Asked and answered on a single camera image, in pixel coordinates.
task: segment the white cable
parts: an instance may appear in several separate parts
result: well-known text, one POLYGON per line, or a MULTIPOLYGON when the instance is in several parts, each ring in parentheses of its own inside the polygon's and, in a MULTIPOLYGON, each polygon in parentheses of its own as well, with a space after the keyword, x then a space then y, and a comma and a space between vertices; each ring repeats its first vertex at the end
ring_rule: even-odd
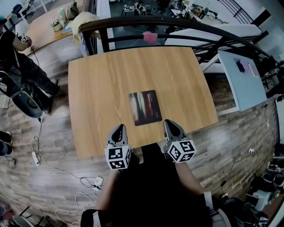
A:
POLYGON ((131 28, 132 30, 134 30, 134 31, 144 32, 144 31, 141 31, 141 30, 135 30, 135 29, 133 29, 131 26, 130 26, 130 28, 131 28))
MULTIPOLYGON (((77 193, 76 193, 76 196, 75 196, 75 203, 76 203, 76 205, 77 205, 77 210, 75 210, 75 211, 66 211, 66 210, 63 210, 63 209, 57 209, 56 211, 54 211, 56 217, 57 217, 59 220, 61 220, 62 222, 64 222, 64 221, 63 221, 60 217, 58 217, 58 215, 56 214, 56 212, 57 212, 57 211, 65 211, 65 212, 69 212, 69 213, 77 212, 77 211, 79 210, 79 206, 78 206, 78 203, 77 203, 77 195, 78 195, 78 193, 84 194, 85 196, 87 196, 87 197, 92 201, 92 203, 93 203, 94 205, 96 205, 96 203, 91 199, 90 196, 86 195, 84 192, 77 192, 77 193)), ((64 222, 64 223, 67 224, 67 225, 73 225, 73 224, 78 224, 78 225, 80 225, 80 223, 78 223, 78 222, 72 222, 72 223, 64 222)))
POLYGON ((94 190, 94 196, 96 196, 96 197, 98 198, 98 196, 97 196, 96 193, 95 193, 95 190, 94 190))
POLYGON ((46 164, 47 166, 49 166, 50 168, 55 169, 55 170, 57 170, 57 171, 60 171, 60 172, 69 173, 69 174, 71 174, 72 176, 74 176, 74 177, 76 177, 76 178, 78 178, 78 179, 81 178, 81 177, 75 176, 73 173, 70 173, 70 172, 67 172, 67 171, 64 171, 64 170, 61 170, 61 169, 54 168, 54 167, 50 166, 50 165, 46 162, 45 158, 44 158, 44 157, 41 155, 41 153, 39 152, 38 143, 37 143, 37 140, 35 140, 35 139, 31 139, 31 141, 30 141, 30 145, 31 145, 31 147, 32 147, 32 151, 34 150, 34 149, 33 149, 33 146, 32 146, 32 141, 35 141, 35 143, 36 143, 36 150, 35 150, 35 151, 42 157, 42 159, 44 160, 44 162, 45 162, 45 164, 46 164))

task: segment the equipment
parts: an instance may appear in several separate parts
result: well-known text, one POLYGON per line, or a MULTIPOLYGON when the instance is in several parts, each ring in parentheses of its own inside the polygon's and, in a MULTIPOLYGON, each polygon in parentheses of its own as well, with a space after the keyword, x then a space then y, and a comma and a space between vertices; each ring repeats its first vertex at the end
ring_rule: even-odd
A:
POLYGON ((170 157, 176 162, 189 161, 196 153, 192 140, 189 140, 181 126, 166 119, 163 123, 167 144, 164 146, 166 158, 170 157))
POLYGON ((39 118, 49 105, 49 98, 35 85, 22 81, 18 69, 9 74, 0 71, 0 91, 12 98, 15 105, 29 117, 39 118))
MULTIPOLYGON (((166 119, 163 123, 167 144, 164 147, 166 159, 173 159, 176 163, 189 161, 196 153, 192 140, 189 140, 181 126, 166 119)), ((105 156, 110 169, 126 169, 133 150, 128 145, 125 125, 115 127, 107 138, 105 156)))
POLYGON ((125 169, 128 167, 133 151, 128 145, 125 125, 115 127, 107 138, 105 148, 106 161, 110 169, 125 169))

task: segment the person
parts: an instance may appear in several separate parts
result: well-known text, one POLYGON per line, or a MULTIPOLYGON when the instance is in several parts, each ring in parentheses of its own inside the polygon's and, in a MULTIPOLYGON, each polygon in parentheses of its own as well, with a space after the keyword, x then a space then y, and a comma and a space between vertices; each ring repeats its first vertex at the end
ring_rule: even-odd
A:
POLYGON ((13 32, 3 32, 4 19, 0 16, 0 67, 9 72, 14 66, 20 70, 23 80, 31 82, 51 96, 56 95, 59 91, 58 81, 53 83, 32 59, 18 52, 30 47, 32 40, 28 39, 26 43, 23 43, 13 32))
MULTIPOLYGON (((179 13, 177 16, 174 16, 174 17, 176 17, 176 18, 183 18, 183 15, 181 13, 179 13)), ((164 29, 164 31, 167 34, 170 34, 170 33, 174 32, 174 31, 176 31, 177 28, 178 28, 177 26, 171 25, 167 29, 164 29)))
POLYGON ((134 15, 138 16, 142 14, 143 7, 143 1, 138 1, 134 4, 134 15))
POLYGON ((9 132, 0 131, 0 156, 10 155, 14 152, 13 147, 9 145, 12 142, 12 136, 9 132))
POLYGON ((142 153, 142 164, 133 154, 127 169, 110 171, 81 227, 212 226, 204 189, 188 165, 165 159, 158 144, 143 146, 142 153))
POLYGON ((206 7, 206 8, 203 8, 200 15, 199 15, 199 18, 200 19, 203 19, 205 17, 205 15, 208 13, 209 9, 206 7))

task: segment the black metal railing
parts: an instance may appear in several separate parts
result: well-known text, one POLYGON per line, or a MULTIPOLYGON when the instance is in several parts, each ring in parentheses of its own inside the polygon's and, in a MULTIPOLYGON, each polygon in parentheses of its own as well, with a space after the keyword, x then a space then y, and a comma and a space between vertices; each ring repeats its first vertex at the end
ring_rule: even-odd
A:
POLYGON ((234 0, 217 0, 220 1, 240 23, 251 24, 253 19, 247 14, 247 12, 234 0))
MULTIPOLYGON (((97 14, 97 2, 98 0, 87 0, 85 3, 84 11, 90 12, 92 14, 97 14)), ((90 36, 89 34, 84 35, 84 40, 89 51, 89 54, 97 54, 97 39, 90 36)))
MULTIPOLYGON (((84 34, 85 37, 90 37, 92 31, 99 31, 103 46, 103 51, 113 51, 109 48, 109 43, 118 42, 131 39, 143 39, 143 35, 127 35, 114 38, 108 38, 107 29, 113 27, 124 27, 124 26, 135 26, 135 25, 147 25, 147 26, 176 26, 182 28, 191 28, 195 30, 205 31, 208 33, 216 34, 222 38, 218 41, 204 39, 200 37, 184 36, 184 35, 168 35, 168 34, 158 34, 158 38, 171 38, 171 39, 188 39, 206 42, 206 44, 199 46, 187 46, 191 47, 197 56, 199 63, 209 61, 220 48, 226 48, 226 51, 235 52, 239 55, 247 56, 254 59, 256 62, 260 62, 260 59, 264 57, 269 57, 267 53, 261 50, 259 47, 252 43, 259 41, 260 38, 267 35, 267 33, 261 36, 245 37, 245 39, 240 38, 232 33, 226 32, 216 27, 210 25, 199 23, 191 20, 184 20, 179 18, 173 18, 169 16, 131 16, 131 17, 115 17, 102 19, 97 21, 92 21, 80 26, 79 30, 84 34)), ((91 44, 86 40, 87 48, 90 55, 95 54, 95 51, 91 48, 91 44)))

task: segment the floor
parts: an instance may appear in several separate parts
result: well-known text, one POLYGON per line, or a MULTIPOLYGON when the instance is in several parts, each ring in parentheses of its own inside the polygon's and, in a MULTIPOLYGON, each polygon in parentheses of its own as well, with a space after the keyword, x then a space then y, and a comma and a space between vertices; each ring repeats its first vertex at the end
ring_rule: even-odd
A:
MULTIPOLYGON (((111 17, 120 17, 124 16, 125 14, 122 14, 122 9, 124 5, 127 6, 134 6, 135 0, 125 0, 125 1, 115 1, 113 3, 110 3, 110 15, 111 17)), ((144 0, 143 6, 149 5, 150 8, 158 8, 158 2, 154 0, 144 0)), ((158 16, 159 14, 156 12, 150 12, 151 15, 158 16)), ((168 9, 165 10, 165 12, 162 14, 162 16, 170 16, 171 12, 169 12, 168 9)), ((126 16, 134 16, 134 12, 128 12, 126 16)), ((213 25, 213 24, 220 24, 221 22, 219 20, 210 20, 208 16, 205 16, 202 20, 203 23, 213 25)), ((146 31, 150 31, 153 33, 158 34, 166 34, 164 29, 167 29, 168 26, 157 26, 155 30, 149 29, 149 27, 144 25, 139 25, 135 27, 115 27, 113 28, 114 37, 124 36, 124 35, 140 35, 146 31)), ((125 40, 120 42, 115 42, 116 48, 124 48, 124 47, 139 47, 139 46, 150 46, 150 45, 164 45, 166 42, 165 39, 157 39, 155 43, 147 43, 143 39, 134 39, 134 40, 125 40)))
MULTIPOLYGON (((72 44, 72 37, 49 45, 38 51, 36 56, 41 68, 51 78, 60 79, 59 85, 68 93, 68 62, 82 57, 72 44)), ((232 94, 226 80, 208 79, 208 84, 218 110, 232 105, 232 94)), ((253 148, 258 153, 237 163, 223 187, 223 191, 230 196, 245 198, 254 174, 261 174, 273 156, 277 137, 276 113, 272 100, 266 103, 267 107, 259 104, 244 112, 219 117, 217 124, 189 134, 197 148, 197 154, 189 166, 206 190, 220 195, 220 184, 228 177, 232 158, 238 160, 248 154, 249 148, 253 148), (267 128, 267 118, 272 131, 267 128)), ((17 160, 16 169, 12 170, 7 160, 0 157, 0 195, 16 214, 31 206, 26 215, 33 215, 31 220, 34 223, 42 215, 57 220, 54 210, 76 210, 75 195, 79 191, 96 201, 93 190, 82 186, 78 179, 57 172, 43 162, 39 167, 35 166, 30 140, 39 134, 40 124, 37 119, 25 116, 11 102, 7 110, 0 109, 0 128, 12 133, 15 149, 13 157, 17 160)), ((55 99, 51 116, 43 116, 39 146, 51 166, 77 176, 102 176, 107 180, 109 168, 104 157, 80 159, 76 155, 67 94, 55 99)), ((136 149, 135 153, 141 156, 140 149, 136 149)), ((77 201, 78 212, 59 211, 59 216, 68 222, 78 222, 84 210, 94 208, 91 201, 81 194, 77 201)))

